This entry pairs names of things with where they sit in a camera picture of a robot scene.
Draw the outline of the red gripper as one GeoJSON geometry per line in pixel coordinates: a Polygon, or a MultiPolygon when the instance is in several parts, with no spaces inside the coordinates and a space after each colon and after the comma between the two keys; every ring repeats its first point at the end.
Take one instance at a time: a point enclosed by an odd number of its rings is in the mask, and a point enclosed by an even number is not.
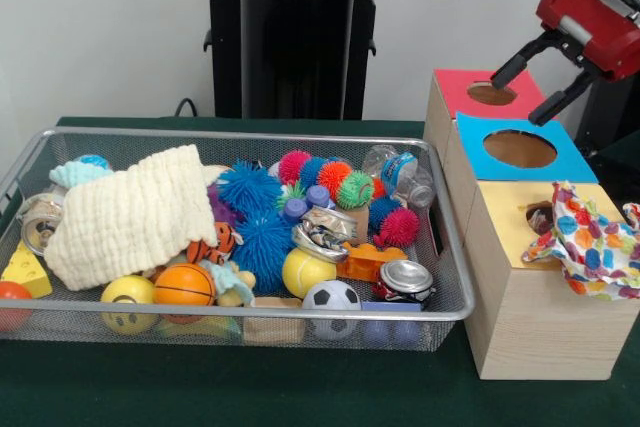
{"type": "Polygon", "coordinates": [[[558,46],[578,66],[590,66],[531,111],[531,124],[544,126],[601,76],[614,82],[639,71],[639,26],[618,1],[540,0],[536,15],[545,31],[494,72],[490,81],[495,89],[507,87],[531,58],[550,47],[558,46]]]}

